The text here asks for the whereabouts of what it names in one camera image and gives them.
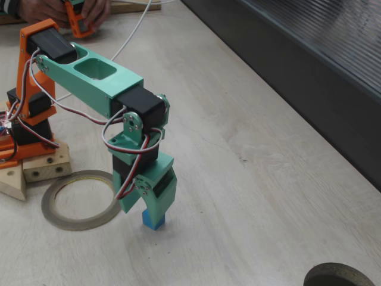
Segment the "person's bare hand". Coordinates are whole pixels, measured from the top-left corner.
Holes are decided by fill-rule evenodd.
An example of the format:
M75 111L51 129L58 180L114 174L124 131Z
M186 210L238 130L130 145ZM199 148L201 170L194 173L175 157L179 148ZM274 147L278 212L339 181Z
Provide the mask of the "person's bare hand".
M96 30L107 19L111 12L111 1L85 0L81 15L84 25ZM70 28L67 11L63 1L59 0L25 0L20 1L17 15L29 24L51 18L61 28Z

